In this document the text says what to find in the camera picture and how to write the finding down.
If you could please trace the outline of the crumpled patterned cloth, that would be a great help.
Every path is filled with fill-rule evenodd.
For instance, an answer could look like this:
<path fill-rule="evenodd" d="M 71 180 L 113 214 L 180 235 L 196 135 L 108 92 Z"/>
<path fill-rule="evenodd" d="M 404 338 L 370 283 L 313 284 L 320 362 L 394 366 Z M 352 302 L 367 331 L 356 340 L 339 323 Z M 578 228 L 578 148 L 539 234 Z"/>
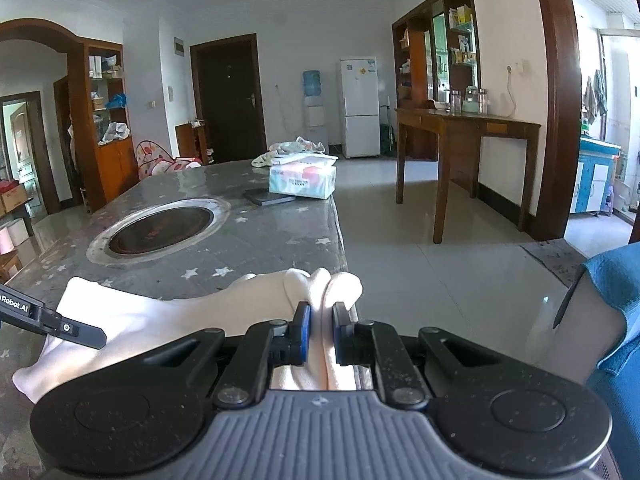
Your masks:
<path fill-rule="evenodd" d="M 277 165 L 277 159 L 293 160 L 298 156 L 309 154 L 324 154 L 326 147 L 321 143 L 314 143 L 298 136 L 294 141 L 275 143 L 264 154 L 252 160 L 254 168 L 270 167 Z"/>

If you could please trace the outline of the wooden console table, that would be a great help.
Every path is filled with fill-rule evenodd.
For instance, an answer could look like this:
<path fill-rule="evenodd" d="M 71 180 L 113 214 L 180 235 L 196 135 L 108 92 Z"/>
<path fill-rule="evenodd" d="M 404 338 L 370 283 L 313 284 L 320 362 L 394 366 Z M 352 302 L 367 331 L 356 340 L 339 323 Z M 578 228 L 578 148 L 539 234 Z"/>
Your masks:
<path fill-rule="evenodd" d="M 410 133 L 427 133 L 437 143 L 438 178 L 432 241 L 442 242 L 445 232 L 449 183 L 462 185 L 472 198 L 480 185 L 480 149 L 485 139 L 520 140 L 526 143 L 524 182 L 518 229 L 526 230 L 532 203 L 540 125 L 500 116 L 473 113 L 449 114 L 428 108 L 402 108 L 397 116 L 396 203 L 404 202 L 406 145 Z"/>

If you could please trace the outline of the tissue pack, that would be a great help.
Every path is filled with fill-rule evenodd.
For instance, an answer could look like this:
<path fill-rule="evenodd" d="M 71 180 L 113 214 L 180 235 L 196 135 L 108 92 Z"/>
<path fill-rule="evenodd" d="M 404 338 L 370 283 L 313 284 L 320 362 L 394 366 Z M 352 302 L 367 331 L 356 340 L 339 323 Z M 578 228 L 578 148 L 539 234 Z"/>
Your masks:
<path fill-rule="evenodd" d="M 287 196 L 327 200 L 335 191 L 337 157 L 309 154 L 269 169 L 269 192 Z"/>

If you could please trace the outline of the round black induction cooktop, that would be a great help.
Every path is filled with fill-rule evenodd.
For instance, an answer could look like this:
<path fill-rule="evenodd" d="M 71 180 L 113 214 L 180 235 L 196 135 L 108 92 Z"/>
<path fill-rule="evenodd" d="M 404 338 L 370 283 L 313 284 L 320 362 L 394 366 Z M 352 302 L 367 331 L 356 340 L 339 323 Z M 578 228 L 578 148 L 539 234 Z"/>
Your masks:
<path fill-rule="evenodd" d="M 101 266 L 155 261 L 215 234 L 229 218 L 231 204 L 197 197 L 149 206 L 128 214 L 89 245 L 86 256 Z"/>

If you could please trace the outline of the grey quilted star tablecloth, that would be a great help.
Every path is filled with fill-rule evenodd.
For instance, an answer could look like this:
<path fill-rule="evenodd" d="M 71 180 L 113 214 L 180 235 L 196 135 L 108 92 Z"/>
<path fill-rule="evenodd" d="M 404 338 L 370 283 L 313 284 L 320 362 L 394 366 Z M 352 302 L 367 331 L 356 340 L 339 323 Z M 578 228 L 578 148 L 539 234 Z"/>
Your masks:
<path fill-rule="evenodd" d="M 346 270 L 333 200 L 258 207 L 266 185 L 247 162 L 150 177 L 70 230 L 10 286 L 66 318 L 98 326 L 101 350 L 5 325 L 1 330 L 1 474 L 40 475 L 29 416 L 47 391 L 207 326 L 230 335 L 322 303 Z"/>

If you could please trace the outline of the white refrigerator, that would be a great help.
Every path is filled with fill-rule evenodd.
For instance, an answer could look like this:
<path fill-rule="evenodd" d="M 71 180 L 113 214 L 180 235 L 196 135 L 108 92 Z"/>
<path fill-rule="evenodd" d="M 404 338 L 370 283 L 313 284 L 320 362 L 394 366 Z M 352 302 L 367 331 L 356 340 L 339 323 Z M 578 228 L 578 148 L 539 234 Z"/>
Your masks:
<path fill-rule="evenodd" d="M 344 156 L 378 156 L 381 154 L 378 62 L 376 58 L 343 58 L 338 76 Z"/>

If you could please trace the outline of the black notebook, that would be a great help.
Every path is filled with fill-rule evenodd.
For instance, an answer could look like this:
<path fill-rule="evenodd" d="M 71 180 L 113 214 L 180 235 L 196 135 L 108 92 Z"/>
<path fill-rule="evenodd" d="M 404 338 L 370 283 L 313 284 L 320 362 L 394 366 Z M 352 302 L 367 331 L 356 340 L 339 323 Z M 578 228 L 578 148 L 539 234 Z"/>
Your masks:
<path fill-rule="evenodd" d="M 243 193 L 243 196 L 252 204 L 259 207 L 268 207 L 292 203 L 296 200 L 295 196 L 271 193 L 268 188 L 251 188 Z"/>

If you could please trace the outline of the cream white cloth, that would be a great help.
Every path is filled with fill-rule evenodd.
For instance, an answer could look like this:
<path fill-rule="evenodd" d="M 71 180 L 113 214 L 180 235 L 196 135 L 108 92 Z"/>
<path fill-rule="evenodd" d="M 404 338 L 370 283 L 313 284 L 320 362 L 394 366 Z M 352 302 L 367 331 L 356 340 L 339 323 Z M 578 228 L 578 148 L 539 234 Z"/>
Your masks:
<path fill-rule="evenodd" d="M 122 362 L 186 335 L 218 327 L 228 336 L 244 334 L 256 323 L 292 320 L 297 305 L 311 306 L 308 359 L 285 365 L 271 385 L 284 390 L 355 390 L 355 367 L 337 363 L 332 336 L 332 308 L 340 302 L 351 309 L 362 294 L 358 276 L 288 269 L 270 274 L 246 274 L 226 289 L 192 299 L 156 300 L 72 278 L 60 305 L 63 314 L 104 330 L 101 350 L 47 337 L 35 364 L 12 377 L 15 388 L 38 402 L 47 392 L 81 375 Z"/>

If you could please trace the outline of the dark wooden door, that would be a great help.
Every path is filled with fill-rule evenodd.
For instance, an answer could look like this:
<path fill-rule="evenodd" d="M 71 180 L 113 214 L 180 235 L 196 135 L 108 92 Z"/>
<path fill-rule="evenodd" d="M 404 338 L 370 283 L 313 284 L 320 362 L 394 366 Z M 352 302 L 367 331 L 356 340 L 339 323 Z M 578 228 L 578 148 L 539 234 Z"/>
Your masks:
<path fill-rule="evenodd" d="M 267 148 L 257 36 L 190 47 L 196 117 L 216 164 L 253 159 Z"/>

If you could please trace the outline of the red white play tent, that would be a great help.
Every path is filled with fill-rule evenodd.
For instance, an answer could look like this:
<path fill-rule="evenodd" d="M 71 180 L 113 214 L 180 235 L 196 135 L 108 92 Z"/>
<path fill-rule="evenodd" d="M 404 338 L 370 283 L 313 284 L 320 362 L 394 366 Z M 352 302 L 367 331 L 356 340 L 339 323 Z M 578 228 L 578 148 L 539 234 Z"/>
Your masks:
<path fill-rule="evenodd" d="M 136 154 L 140 180 L 202 166 L 202 163 L 194 157 L 173 158 L 160 144 L 149 140 L 141 141 L 134 154 Z"/>

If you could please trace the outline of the blue covered chair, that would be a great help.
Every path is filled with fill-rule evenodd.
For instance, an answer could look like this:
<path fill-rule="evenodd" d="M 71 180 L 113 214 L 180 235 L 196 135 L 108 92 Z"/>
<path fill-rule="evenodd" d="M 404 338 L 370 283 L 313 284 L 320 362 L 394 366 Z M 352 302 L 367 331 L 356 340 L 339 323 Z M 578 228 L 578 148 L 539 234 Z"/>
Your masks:
<path fill-rule="evenodd" d="M 601 252 L 580 266 L 538 366 L 589 387 L 613 430 L 597 471 L 639 477 L 639 245 Z"/>

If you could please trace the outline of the wooden shelf cabinet left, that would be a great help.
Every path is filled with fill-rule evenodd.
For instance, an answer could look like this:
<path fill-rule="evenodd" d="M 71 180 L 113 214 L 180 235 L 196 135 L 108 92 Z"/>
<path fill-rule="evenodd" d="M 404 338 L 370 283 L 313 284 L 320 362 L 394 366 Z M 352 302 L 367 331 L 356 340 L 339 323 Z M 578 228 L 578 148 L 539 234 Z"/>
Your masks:
<path fill-rule="evenodd" d="M 53 84 L 58 136 L 72 192 L 96 211 L 139 182 L 122 46 L 81 38 Z"/>

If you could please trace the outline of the blue white cabinet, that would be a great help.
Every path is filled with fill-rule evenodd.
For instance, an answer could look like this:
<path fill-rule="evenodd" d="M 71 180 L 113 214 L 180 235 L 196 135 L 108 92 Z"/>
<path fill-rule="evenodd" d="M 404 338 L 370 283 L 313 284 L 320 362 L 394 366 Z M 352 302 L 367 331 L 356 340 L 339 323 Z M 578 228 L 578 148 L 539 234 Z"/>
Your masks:
<path fill-rule="evenodd" d="M 608 211 L 617 159 L 616 144 L 582 136 L 570 214 L 600 214 Z"/>

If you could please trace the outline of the wooden display cabinet right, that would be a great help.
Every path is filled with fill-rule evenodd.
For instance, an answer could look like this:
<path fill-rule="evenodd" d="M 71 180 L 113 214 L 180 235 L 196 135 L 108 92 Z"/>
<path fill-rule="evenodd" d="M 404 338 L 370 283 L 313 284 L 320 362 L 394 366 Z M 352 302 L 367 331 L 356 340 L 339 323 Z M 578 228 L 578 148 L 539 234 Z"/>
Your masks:
<path fill-rule="evenodd" d="M 393 22 L 392 35 L 400 107 L 482 86 L 474 0 L 425 0 Z"/>

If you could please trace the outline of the water dispenser with blue bottle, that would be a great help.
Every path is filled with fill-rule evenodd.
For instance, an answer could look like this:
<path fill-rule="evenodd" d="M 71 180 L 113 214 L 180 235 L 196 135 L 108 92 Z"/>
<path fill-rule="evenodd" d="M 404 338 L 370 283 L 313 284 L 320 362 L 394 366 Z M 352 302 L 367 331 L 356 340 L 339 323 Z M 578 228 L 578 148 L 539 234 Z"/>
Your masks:
<path fill-rule="evenodd" d="M 326 131 L 321 73 L 318 70 L 303 72 L 303 112 L 306 138 L 326 148 L 329 144 L 329 136 Z"/>

